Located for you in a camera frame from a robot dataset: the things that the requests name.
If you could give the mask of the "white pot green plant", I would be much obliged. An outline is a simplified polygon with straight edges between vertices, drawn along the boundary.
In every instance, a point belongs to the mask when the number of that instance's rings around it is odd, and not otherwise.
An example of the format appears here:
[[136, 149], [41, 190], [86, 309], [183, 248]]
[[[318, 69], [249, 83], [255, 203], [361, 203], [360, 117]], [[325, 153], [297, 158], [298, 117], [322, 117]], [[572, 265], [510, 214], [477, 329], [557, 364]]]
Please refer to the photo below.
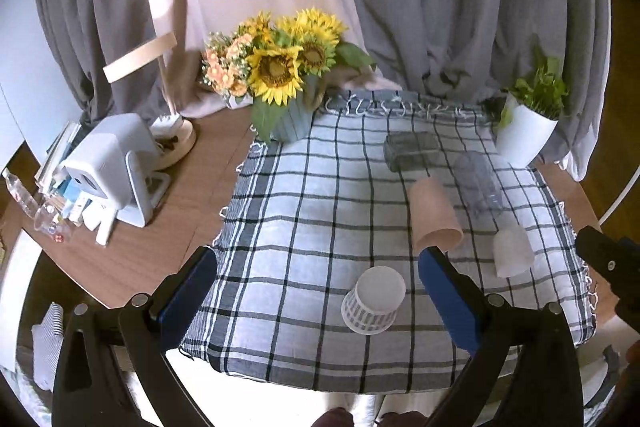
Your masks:
[[535, 160], [558, 125], [567, 97], [562, 61], [537, 50], [534, 71], [506, 89], [497, 126], [496, 150], [511, 167], [526, 168]]

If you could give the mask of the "pink tall cup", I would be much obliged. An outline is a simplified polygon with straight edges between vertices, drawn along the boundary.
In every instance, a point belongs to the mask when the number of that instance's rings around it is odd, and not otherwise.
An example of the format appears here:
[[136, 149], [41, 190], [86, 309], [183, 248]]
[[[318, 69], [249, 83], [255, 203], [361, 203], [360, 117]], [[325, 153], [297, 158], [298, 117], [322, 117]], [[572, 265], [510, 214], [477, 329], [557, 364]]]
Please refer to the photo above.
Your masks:
[[437, 179], [427, 176], [412, 184], [409, 209], [415, 256], [427, 247], [446, 253], [462, 242], [463, 232], [454, 207]]

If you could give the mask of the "black white checkered tablecloth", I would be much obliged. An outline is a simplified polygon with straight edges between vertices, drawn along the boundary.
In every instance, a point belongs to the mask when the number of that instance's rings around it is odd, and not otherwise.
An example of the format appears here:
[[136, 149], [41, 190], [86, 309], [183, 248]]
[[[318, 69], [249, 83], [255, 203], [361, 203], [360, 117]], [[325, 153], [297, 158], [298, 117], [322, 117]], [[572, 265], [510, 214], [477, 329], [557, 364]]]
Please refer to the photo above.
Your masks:
[[[328, 95], [304, 139], [252, 144], [214, 242], [216, 280], [182, 353], [221, 373], [310, 390], [449, 387], [468, 355], [419, 279], [408, 199], [416, 174], [390, 171], [384, 160], [386, 136], [408, 131], [433, 133], [442, 149], [423, 173], [442, 184], [460, 222], [463, 239], [450, 255], [456, 269], [514, 307], [559, 303], [574, 343], [589, 340], [596, 316], [570, 220], [536, 169], [515, 169], [497, 154], [487, 115], [407, 91], [359, 91]], [[498, 220], [474, 217], [462, 202], [452, 172], [465, 152], [488, 158], [503, 216], [527, 232], [535, 262], [516, 277], [496, 274]], [[341, 304], [377, 265], [402, 275], [406, 297], [387, 331], [363, 336], [346, 326]]]

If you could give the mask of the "white desk lamp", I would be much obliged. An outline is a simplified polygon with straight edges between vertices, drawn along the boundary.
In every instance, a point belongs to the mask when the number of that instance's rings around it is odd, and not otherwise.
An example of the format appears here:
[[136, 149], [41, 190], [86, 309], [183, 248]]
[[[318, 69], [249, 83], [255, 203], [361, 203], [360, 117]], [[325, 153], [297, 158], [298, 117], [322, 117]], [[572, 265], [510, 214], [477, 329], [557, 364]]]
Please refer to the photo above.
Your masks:
[[177, 38], [172, 31], [169, 31], [137, 46], [103, 67], [107, 82], [113, 84], [145, 66], [150, 64], [157, 66], [160, 77], [157, 81], [156, 94], [160, 96], [160, 101], [157, 103], [150, 130], [160, 149], [160, 157], [155, 161], [154, 167], [158, 171], [164, 171], [182, 161], [191, 152], [196, 142], [194, 124], [179, 113], [169, 92], [165, 55], [176, 45]]

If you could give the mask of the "clear plastic cup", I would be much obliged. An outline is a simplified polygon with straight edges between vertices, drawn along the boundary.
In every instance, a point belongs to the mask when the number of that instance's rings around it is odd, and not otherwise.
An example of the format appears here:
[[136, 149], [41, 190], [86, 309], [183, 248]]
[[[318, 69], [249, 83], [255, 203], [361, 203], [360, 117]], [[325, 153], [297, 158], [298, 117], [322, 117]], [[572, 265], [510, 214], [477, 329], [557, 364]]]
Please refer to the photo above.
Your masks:
[[462, 153], [454, 162], [452, 173], [462, 202], [474, 217], [497, 219], [503, 213], [503, 194], [498, 176], [485, 155]]

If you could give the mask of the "grey curtain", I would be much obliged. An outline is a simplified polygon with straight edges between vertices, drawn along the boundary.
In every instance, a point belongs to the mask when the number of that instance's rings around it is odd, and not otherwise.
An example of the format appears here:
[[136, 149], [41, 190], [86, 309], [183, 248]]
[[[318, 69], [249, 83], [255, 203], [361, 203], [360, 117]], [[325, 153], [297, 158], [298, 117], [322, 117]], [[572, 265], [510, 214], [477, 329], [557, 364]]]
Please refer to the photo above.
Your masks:
[[[103, 67], [161, 36], [149, 0], [36, 0], [51, 52], [85, 118], [153, 120], [157, 66], [109, 84]], [[611, 0], [355, 0], [363, 47], [383, 79], [477, 103], [559, 57], [568, 101], [541, 151], [584, 179], [596, 148], [611, 49]]]

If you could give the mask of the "dark glass square tumbler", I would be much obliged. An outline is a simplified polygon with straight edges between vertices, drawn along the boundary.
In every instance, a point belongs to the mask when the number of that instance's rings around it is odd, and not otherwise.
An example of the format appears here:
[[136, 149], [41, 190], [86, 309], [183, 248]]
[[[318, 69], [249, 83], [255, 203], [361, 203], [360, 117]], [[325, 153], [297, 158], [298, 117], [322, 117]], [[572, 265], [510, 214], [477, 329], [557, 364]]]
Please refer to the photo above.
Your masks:
[[430, 132], [392, 132], [386, 136], [383, 153], [393, 172], [426, 169], [442, 157], [442, 149]]

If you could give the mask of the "white projector on stand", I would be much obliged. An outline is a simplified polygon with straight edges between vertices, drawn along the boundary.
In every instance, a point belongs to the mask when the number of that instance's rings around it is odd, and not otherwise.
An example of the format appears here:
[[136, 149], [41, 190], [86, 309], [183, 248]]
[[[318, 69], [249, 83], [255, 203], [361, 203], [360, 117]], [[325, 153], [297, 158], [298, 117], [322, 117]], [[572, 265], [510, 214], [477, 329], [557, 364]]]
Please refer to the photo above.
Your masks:
[[135, 114], [104, 118], [73, 149], [62, 167], [81, 190], [114, 218], [143, 228], [170, 183], [156, 170], [160, 148], [149, 127]]

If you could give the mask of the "small white cup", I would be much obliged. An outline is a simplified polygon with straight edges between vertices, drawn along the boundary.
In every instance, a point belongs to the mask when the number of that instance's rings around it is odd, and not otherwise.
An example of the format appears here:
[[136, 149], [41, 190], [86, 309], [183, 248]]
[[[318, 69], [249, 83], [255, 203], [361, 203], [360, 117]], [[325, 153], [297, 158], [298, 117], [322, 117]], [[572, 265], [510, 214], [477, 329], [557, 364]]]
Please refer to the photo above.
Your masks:
[[535, 254], [530, 247], [527, 233], [519, 225], [499, 230], [492, 245], [497, 277], [516, 277], [534, 264]]

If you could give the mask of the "clear plastic bottle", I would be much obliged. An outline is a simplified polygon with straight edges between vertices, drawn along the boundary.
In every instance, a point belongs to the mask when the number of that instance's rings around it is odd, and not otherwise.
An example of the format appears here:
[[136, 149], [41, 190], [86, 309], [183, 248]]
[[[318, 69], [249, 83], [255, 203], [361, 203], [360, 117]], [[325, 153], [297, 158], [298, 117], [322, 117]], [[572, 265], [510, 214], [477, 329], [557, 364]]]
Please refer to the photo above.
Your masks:
[[15, 202], [22, 208], [29, 219], [34, 220], [39, 209], [35, 197], [29, 193], [20, 178], [17, 178], [8, 168], [2, 170], [2, 178], [6, 181], [6, 188]]

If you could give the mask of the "sunflower bouquet in grey vase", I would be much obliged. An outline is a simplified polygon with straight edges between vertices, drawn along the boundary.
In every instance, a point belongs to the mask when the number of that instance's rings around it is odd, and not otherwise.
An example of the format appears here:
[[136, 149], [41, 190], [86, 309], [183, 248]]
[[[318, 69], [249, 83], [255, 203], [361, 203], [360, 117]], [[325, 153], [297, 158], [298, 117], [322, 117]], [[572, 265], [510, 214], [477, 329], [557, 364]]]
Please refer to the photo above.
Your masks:
[[208, 35], [201, 86], [228, 104], [251, 101], [260, 141], [298, 141], [309, 133], [332, 72], [375, 70], [373, 58], [344, 38], [346, 31], [336, 15], [317, 8], [277, 18], [259, 12], [230, 34]]

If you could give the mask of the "striped white paper cup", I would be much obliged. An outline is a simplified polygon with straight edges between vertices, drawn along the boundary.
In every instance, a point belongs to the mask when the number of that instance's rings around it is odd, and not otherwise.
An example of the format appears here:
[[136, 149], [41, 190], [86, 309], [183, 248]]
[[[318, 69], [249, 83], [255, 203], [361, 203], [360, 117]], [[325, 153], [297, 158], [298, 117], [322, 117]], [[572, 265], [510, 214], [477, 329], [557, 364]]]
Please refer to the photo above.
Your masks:
[[406, 290], [405, 280], [396, 270], [384, 265], [367, 269], [343, 299], [344, 323], [363, 336], [387, 331], [395, 322]]

